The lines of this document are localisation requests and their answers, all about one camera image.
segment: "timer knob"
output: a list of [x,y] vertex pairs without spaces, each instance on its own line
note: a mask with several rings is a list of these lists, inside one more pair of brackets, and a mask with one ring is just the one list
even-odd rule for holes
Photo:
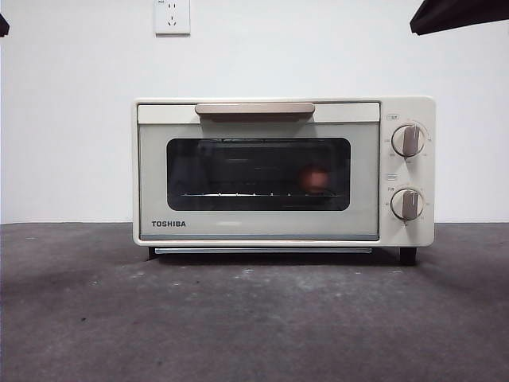
[[390,207],[401,220],[417,219],[424,208],[422,195],[415,189],[400,189],[390,200]]
[[424,147],[424,142],[424,132],[416,123],[400,126],[392,134],[392,147],[402,157],[413,157],[419,154]]

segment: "wall outlet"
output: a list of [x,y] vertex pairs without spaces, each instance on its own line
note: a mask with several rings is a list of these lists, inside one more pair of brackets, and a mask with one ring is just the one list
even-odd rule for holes
[[190,0],[153,0],[156,35],[190,34]]

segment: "concrete floor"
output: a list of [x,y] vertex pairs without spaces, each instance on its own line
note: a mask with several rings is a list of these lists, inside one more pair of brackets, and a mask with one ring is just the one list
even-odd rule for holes
[[2,226],[2,381],[508,381],[509,224],[373,255],[172,255]]

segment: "toaster oven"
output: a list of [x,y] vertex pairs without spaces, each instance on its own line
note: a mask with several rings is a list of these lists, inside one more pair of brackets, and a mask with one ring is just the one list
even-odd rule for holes
[[435,104],[138,99],[136,244],[163,253],[366,252],[433,242]]

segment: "oven window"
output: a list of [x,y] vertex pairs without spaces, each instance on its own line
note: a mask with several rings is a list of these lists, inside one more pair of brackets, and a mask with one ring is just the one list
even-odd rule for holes
[[344,138],[173,139],[168,205],[176,211],[343,211]]

